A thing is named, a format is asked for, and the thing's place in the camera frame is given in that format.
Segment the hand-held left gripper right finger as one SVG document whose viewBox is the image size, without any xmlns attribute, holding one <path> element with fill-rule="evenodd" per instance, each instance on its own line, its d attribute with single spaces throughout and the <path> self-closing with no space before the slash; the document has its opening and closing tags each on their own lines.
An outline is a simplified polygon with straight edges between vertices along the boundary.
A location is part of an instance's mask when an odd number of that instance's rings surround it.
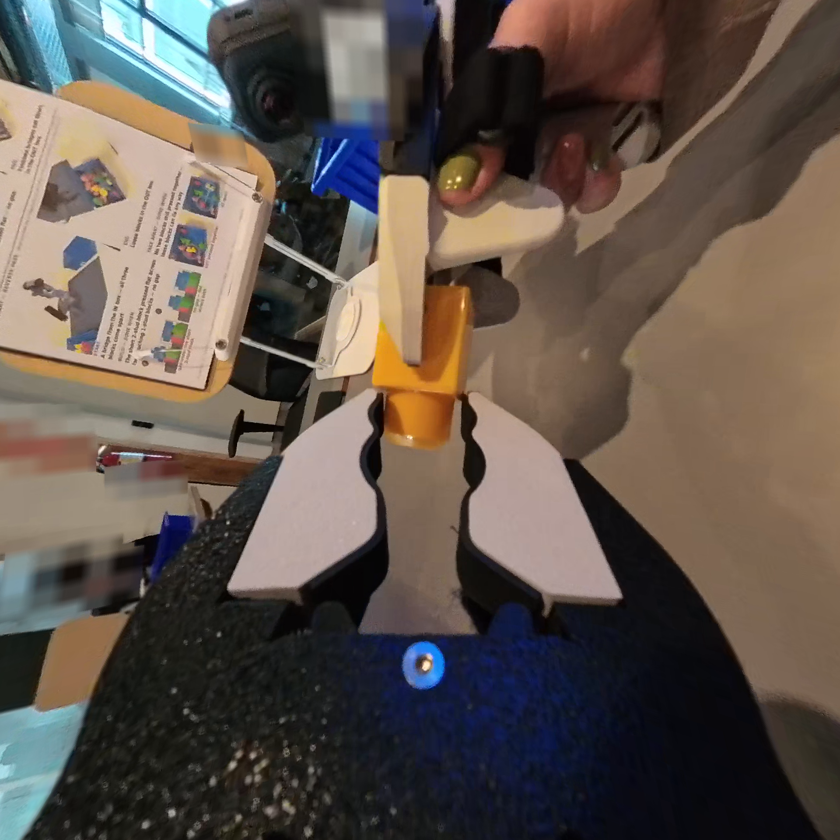
<svg viewBox="0 0 840 840">
<path fill-rule="evenodd" d="M 623 594 L 560 453 L 477 392 L 461 401 L 457 575 L 468 604 L 548 617 L 563 604 L 616 606 Z"/>
</svg>

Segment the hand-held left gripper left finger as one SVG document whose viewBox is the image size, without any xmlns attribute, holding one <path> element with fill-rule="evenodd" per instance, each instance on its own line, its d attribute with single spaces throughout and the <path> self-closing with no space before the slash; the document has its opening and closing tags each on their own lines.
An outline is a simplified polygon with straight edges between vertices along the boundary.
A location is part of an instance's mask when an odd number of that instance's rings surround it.
<svg viewBox="0 0 840 840">
<path fill-rule="evenodd" d="M 384 400 L 363 391 L 285 450 L 227 584 L 233 597 L 367 604 L 389 562 Z"/>
</svg>

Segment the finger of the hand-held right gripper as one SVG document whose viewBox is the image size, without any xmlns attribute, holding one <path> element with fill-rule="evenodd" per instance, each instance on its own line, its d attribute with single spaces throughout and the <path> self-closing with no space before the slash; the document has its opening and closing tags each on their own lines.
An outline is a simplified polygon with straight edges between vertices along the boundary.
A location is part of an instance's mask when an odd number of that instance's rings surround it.
<svg viewBox="0 0 840 840">
<path fill-rule="evenodd" d="M 429 183 L 388 175 L 380 183 L 380 314 L 402 361 L 423 357 Z"/>
</svg>

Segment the yellow one-stud block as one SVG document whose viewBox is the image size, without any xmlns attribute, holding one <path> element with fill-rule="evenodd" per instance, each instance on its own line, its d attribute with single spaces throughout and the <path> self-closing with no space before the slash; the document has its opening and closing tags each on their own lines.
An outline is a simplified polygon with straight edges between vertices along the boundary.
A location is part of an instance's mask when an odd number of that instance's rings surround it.
<svg viewBox="0 0 840 840">
<path fill-rule="evenodd" d="M 419 365 L 402 360 L 381 324 L 372 384 L 384 396 L 383 438 L 390 443 L 431 450 L 449 440 L 456 402 L 465 393 L 472 303 L 465 286 L 427 288 Z"/>
</svg>

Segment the blue plastic bin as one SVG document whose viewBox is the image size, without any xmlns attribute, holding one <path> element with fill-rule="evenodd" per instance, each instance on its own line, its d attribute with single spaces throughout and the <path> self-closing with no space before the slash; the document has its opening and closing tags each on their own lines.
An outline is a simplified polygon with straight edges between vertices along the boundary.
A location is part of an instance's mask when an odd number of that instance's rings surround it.
<svg viewBox="0 0 840 840">
<path fill-rule="evenodd" d="M 170 512 L 164 514 L 146 573 L 146 581 L 150 585 L 159 580 L 166 565 L 192 537 L 195 526 L 196 517 L 193 515 L 177 515 Z"/>
<path fill-rule="evenodd" d="M 311 192 L 333 191 L 377 214 L 381 168 L 379 144 L 372 140 L 322 138 Z"/>
</svg>

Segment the person's right hand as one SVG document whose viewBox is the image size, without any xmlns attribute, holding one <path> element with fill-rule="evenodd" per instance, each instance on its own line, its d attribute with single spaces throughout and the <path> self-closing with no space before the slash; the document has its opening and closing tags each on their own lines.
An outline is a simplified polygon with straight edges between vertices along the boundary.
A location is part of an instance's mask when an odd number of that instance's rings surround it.
<svg viewBox="0 0 840 840">
<path fill-rule="evenodd" d="M 659 98 L 665 3 L 517 1 L 489 43 L 455 66 L 437 136 L 437 194 L 463 207 L 502 174 L 539 183 L 583 214 L 617 195 L 619 106 Z"/>
</svg>

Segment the wooden office desk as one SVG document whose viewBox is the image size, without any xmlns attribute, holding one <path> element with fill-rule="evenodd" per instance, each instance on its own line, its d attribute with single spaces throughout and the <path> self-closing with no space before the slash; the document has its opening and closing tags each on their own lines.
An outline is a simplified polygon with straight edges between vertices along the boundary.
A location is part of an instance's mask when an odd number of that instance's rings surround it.
<svg viewBox="0 0 840 840">
<path fill-rule="evenodd" d="M 260 464 L 255 458 L 183 448 L 148 448 L 135 444 L 103 444 L 97 468 L 107 480 L 181 480 L 217 487 L 236 487 Z"/>
</svg>

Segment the black office chair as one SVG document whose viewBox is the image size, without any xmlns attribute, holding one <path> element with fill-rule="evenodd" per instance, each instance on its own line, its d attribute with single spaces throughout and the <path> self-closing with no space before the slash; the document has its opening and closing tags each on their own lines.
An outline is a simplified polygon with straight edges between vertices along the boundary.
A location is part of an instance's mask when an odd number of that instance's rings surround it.
<svg viewBox="0 0 840 840">
<path fill-rule="evenodd" d="M 268 353 L 242 342 L 228 383 L 247 396 L 278 403 L 279 409 L 274 423 L 247 421 L 245 410 L 240 409 L 228 437 L 227 456 L 236 457 L 239 442 L 246 434 L 271 434 L 277 442 L 288 426 L 296 431 L 313 373 L 314 368 L 299 358 Z"/>
</svg>

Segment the printed instruction sheet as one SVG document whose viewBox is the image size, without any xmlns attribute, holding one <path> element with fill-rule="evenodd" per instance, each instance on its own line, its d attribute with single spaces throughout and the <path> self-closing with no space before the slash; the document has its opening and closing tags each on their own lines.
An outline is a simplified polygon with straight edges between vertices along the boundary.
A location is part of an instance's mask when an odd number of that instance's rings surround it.
<svg viewBox="0 0 840 840">
<path fill-rule="evenodd" d="M 212 162 L 2 81 L 1 346 L 202 391 L 260 199 L 246 141 Z"/>
</svg>

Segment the tan board document stand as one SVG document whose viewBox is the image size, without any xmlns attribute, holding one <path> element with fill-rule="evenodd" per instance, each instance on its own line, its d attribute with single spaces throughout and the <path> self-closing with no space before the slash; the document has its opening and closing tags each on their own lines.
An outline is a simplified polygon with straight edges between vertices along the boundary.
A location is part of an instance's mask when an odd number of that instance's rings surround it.
<svg viewBox="0 0 840 840">
<path fill-rule="evenodd" d="M 47 712 L 88 701 L 129 619 L 117 612 L 59 625 L 47 646 L 35 709 Z"/>
</svg>

